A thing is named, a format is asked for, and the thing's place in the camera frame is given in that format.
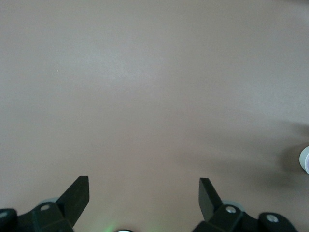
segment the screw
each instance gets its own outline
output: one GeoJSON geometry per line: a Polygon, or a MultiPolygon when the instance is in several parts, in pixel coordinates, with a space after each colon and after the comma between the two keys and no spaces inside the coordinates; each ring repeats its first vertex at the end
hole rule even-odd
{"type": "Polygon", "coordinates": [[[43,205],[41,208],[40,208],[40,210],[41,211],[44,211],[44,210],[47,210],[47,209],[49,209],[50,207],[49,207],[49,205],[43,205]]]}
{"type": "Polygon", "coordinates": [[[277,222],[279,221],[278,218],[277,218],[276,216],[272,215],[272,214],[267,214],[267,215],[266,215],[266,218],[267,218],[267,220],[270,221],[270,222],[275,222],[275,223],[277,223],[277,222]]]}
{"type": "Polygon", "coordinates": [[[236,209],[234,207],[228,206],[226,208],[227,212],[229,212],[230,214],[234,214],[236,213],[236,209]]]}
{"type": "Polygon", "coordinates": [[[8,216],[8,212],[4,211],[0,213],[0,218],[5,218],[6,216],[8,216]]]}

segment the white cylindrical object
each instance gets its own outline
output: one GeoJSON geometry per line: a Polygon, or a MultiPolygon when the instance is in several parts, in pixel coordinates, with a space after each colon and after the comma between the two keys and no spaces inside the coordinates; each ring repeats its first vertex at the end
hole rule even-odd
{"type": "Polygon", "coordinates": [[[309,174],[309,146],[307,146],[299,156],[301,167],[309,174]]]}

